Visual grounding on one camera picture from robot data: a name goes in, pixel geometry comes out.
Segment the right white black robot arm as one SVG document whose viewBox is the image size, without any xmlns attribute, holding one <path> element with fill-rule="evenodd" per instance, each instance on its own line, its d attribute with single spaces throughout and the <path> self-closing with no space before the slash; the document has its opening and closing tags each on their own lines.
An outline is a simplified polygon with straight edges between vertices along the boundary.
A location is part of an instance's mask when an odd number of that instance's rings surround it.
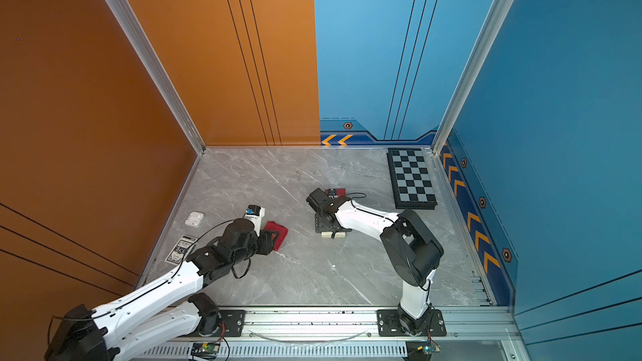
<svg viewBox="0 0 642 361">
<path fill-rule="evenodd" d="M 320 189 L 309 194 L 306 202 L 315 212 L 315 231 L 323 237 L 361 232 L 381 242 L 403 281 L 398 306 L 402 331 L 411 336 L 428 334 L 434 315 L 431 289 L 444 249 L 417 213 L 378 211 Z"/>
</svg>

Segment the red jewelry box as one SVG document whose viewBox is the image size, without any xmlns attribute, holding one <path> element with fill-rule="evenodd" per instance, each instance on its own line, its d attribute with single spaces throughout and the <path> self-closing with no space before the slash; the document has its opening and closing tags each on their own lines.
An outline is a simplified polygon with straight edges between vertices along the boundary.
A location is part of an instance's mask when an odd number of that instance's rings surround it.
<svg viewBox="0 0 642 361">
<path fill-rule="evenodd" d="M 279 248 L 282 247 L 289 233 L 287 227 L 279 225 L 276 222 L 267 222 L 263 230 L 271 233 L 274 242 L 274 251 L 278 251 Z"/>
</svg>

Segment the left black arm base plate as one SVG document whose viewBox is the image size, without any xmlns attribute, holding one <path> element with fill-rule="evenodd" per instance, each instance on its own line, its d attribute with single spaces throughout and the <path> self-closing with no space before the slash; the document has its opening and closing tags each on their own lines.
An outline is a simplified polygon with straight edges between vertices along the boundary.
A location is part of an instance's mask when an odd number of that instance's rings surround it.
<svg viewBox="0 0 642 361">
<path fill-rule="evenodd" d="M 197 325 L 196 335 L 204 338 L 228 337 L 242 335 L 246 311 L 243 309 L 223 309 L 202 317 Z"/>
</svg>

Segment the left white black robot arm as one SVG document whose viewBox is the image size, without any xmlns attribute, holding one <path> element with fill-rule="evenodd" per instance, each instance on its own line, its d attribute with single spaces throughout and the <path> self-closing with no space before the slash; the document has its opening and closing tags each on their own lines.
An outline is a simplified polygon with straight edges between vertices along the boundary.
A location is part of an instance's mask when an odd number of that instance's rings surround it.
<svg viewBox="0 0 642 361">
<path fill-rule="evenodd" d="M 68 311 L 48 341 L 45 359 L 131 360 L 176 337 L 215 334 L 220 311 L 204 288 L 234 274 L 239 262 L 269 255 L 280 238 L 247 218 L 225 226 L 222 235 L 149 284 L 93 309 L 80 305 Z"/>
</svg>

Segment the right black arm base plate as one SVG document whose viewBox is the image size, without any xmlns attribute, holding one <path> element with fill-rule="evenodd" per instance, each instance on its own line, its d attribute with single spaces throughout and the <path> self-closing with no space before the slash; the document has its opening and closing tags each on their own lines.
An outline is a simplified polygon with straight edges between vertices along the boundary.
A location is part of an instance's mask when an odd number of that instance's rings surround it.
<svg viewBox="0 0 642 361">
<path fill-rule="evenodd" d="M 429 308 L 419 319 L 413 319 L 402 309 L 376 311 L 379 336 L 433 336 L 446 337 L 446 323 L 439 309 Z"/>
</svg>

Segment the cream lotus print box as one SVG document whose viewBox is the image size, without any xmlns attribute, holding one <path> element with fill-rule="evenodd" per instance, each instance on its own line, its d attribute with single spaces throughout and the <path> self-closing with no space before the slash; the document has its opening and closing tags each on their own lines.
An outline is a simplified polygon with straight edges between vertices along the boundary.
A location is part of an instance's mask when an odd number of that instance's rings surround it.
<svg viewBox="0 0 642 361">
<path fill-rule="evenodd" d="M 321 232 L 321 237 L 322 238 L 330 238 L 330 239 L 345 238 L 346 237 L 346 231 Z"/>
</svg>

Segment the red jewelry box lid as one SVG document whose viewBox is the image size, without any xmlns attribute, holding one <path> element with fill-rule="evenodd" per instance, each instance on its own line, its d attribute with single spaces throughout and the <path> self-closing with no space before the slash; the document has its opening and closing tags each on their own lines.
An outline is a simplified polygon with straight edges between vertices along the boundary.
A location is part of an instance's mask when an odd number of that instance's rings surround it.
<svg viewBox="0 0 642 361">
<path fill-rule="evenodd" d="M 330 197 L 344 197 L 347 191 L 344 188 L 330 188 L 326 189 L 325 193 Z"/>
</svg>

